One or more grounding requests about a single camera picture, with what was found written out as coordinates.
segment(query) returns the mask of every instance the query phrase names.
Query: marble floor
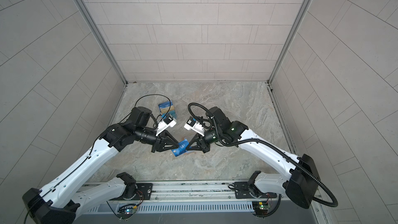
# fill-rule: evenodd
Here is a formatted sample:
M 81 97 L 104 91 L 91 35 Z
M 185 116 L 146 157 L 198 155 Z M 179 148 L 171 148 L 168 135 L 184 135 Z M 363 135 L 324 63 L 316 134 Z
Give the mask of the marble floor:
M 264 82 L 130 83 L 114 123 L 131 111 L 138 98 L 152 93 L 166 95 L 172 100 L 177 124 L 168 131 L 178 141 L 195 134 L 183 126 L 190 117 L 188 104 L 197 102 L 207 108 L 221 108 L 230 121 L 246 124 L 262 138 L 289 151 Z M 158 103 L 166 100 L 161 96 L 145 97 L 137 106 L 152 109 L 157 116 Z M 199 108 L 193 110 L 199 116 L 205 116 Z M 212 144 L 210 152 L 195 151 L 175 157 L 171 151 L 151 153 L 150 145 L 135 142 L 106 162 L 89 181 L 108 181 L 121 172 L 129 173 L 137 181 L 246 179 L 256 170 L 276 173 L 258 157 L 237 147 Z

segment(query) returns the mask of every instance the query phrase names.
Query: black mounting plate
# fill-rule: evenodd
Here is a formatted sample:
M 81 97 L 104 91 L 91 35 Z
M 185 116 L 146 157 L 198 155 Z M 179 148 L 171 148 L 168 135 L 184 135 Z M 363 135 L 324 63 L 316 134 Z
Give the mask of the black mounting plate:
M 137 190 L 141 191 L 142 193 L 144 193 L 144 200 L 149 200 L 150 199 L 150 195 L 152 194 L 152 183 L 137 183 Z M 138 194 L 135 194 L 135 196 L 130 199 L 129 201 L 139 201 L 140 200 L 140 196 Z M 123 199 L 122 196 L 117 197 L 117 198 L 113 198 L 110 201 L 125 201 L 125 199 Z
M 234 187 L 247 191 L 247 192 L 242 192 L 240 190 L 238 190 L 238 191 L 235 190 L 236 199 L 256 199 L 256 198 L 252 197 L 251 194 L 248 192 L 249 191 L 249 187 L 248 187 L 248 183 L 247 182 L 234 182 Z M 276 198 L 277 197 L 276 193 L 270 193 L 269 192 L 269 193 L 262 194 L 259 198 L 268 198 L 268 194 L 269 194 L 270 198 Z

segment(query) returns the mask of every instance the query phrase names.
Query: robotic arm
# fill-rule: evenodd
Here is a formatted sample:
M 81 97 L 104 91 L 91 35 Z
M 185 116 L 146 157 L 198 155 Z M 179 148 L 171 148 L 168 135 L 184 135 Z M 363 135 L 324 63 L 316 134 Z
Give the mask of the robotic arm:
M 192 106 L 203 108 L 208 119 L 194 115 L 191 111 Z M 198 103 L 190 103 L 188 110 L 192 117 L 185 124 L 185 128 L 197 133 L 190 141 L 187 150 L 201 150 L 206 153 L 210 151 L 211 143 L 221 142 L 224 146 L 236 146 L 253 153 L 281 174 L 282 180 L 275 180 L 270 184 L 266 174 L 255 172 L 248 182 L 248 190 L 253 197 L 274 192 L 287 195 L 303 208 L 309 208 L 311 200 L 331 207 L 337 206 L 336 198 L 321 183 L 311 157 L 305 154 L 298 157 L 275 147 L 243 123 L 230 122 L 218 107 L 208 110 Z M 134 178 L 126 172 L 90 190 L 83 192 L 77 190 L 106 161 L 135 140 L 151 145 L 152 152 L 178 148 L 178 141 L 166 131 L 167 127 L 176 124 L 176 120 L 168 114 L 162 118 L 156 128 L 149 128 L 146 127 L 149 118 L 156 123 L 150 109 L 134 107 L 125 122 L 109 126 L 95 140 L 93 146 L 61 175 L 40 190 L 35 188 L 28 190 L 22 197 L 28 210 L 27 215 L 30 214 L 38 224 L 69 224 L 81 214 L 107 200 L 117 197 L 124 200 L 133 199 L 139 191 Z M 206 126 L 204 122 L 209 122 L 210 126 Z M 333 202 L 314 198 L 318 185 L 328 193 Z

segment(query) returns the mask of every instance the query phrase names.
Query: stone table surface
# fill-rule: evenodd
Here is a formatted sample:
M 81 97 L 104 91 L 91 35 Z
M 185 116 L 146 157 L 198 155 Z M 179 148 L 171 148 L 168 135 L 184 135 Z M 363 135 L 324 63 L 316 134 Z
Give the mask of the stone table surface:
M 120 122 L 141 96 L 146 94 L 168 96 L 176 108 L 177 124 L 167 130 L 177 139 L 193 136 L 195 132 L 183 126 L 190 117 L 187 106 L 197 102 L 207 108 L 219 107 L 230 121 L 240 121 L 276 146 L 290 151 L 278 117 L 264 82 L 183 82 L 183 83 L 130 83 L 114 118 Z M 142 98 L 137 106 L 147 107 L 156 117 L 158 104 L 167 101 L 161 96 Z M 205 112 L 192 110 L 199 116 Z M 137 181 L 247 179 L 256 170 L 276 171 L 250 152 L 237 147 L 211 145 L 210 152 L 195 151 L 175 157 L 172 152 L 151 152 L 151 146 L 134 142 L 107 161 L 90 179 L 108 181 L 118 173 L 127 172 Z

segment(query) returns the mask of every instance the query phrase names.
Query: tiled wall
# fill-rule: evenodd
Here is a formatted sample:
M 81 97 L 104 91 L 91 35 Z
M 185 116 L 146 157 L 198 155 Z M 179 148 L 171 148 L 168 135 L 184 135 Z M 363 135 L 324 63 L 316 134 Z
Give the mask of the tiled wall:
M 269 79 L 303 0 L 84 0 L 128 81 Z
M 72 0 L 0 0 L 4 223 L 22 223 L 23 193 L 54 179 L 92 145 L 122 89 Z
M 398 223 L 398 0 L 312 0 L 272 87 L 335 223 Z

